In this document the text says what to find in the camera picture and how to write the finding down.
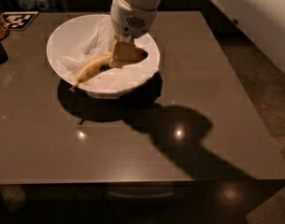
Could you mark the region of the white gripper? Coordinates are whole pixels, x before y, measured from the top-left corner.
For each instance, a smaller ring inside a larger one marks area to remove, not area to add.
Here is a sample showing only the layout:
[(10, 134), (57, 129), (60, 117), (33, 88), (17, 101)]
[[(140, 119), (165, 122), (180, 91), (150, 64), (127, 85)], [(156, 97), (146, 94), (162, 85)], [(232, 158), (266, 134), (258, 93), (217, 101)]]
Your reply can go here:
[(145, 50), (130, 43), (149, 31), (157, 13), (154, 4), (155, 0), (112, 0), (110, 16), (117, 41), (111, 53), (110, 67), (123, 68), (147, 58)]

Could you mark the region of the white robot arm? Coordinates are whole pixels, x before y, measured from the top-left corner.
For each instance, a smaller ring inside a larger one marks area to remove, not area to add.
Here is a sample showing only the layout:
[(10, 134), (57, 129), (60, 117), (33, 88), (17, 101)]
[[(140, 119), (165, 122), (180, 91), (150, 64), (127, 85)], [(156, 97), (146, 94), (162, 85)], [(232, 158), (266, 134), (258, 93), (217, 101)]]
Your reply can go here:
[[(110, 16), (121, 41), (150, 30), (162, 0), (112, 0)], [(285, 74), (285, 0), (209, 0)]]

